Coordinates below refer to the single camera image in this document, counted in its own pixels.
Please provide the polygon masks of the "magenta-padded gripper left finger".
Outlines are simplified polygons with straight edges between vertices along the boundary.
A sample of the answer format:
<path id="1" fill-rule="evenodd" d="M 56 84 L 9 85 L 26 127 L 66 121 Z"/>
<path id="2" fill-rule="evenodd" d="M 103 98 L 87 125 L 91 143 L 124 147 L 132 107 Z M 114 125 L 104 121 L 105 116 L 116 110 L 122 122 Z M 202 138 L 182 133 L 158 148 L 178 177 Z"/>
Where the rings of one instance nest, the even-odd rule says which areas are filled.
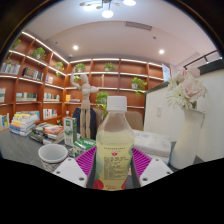
<path id="1" fill-rule="evenodd" d="M 92 188 L 95 178 L 97 147 L 88 149 L 76 158 L 66 158 L 53 172 L 54 175 L 84 188 Z"/>

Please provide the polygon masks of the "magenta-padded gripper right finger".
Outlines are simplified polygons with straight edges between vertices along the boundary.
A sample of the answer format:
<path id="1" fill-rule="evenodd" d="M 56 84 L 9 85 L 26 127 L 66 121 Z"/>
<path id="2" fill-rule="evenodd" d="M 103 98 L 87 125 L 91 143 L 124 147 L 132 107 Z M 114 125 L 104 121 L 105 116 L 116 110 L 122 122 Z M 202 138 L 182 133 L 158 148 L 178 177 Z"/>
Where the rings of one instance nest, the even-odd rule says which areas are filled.
<path id="1" fill-rule="evenodd" d="M 132 149 L 131 172 L 135 188 L 146 186 L 173 173 L 160 158 L 151 158 L 137 148 Z"/>

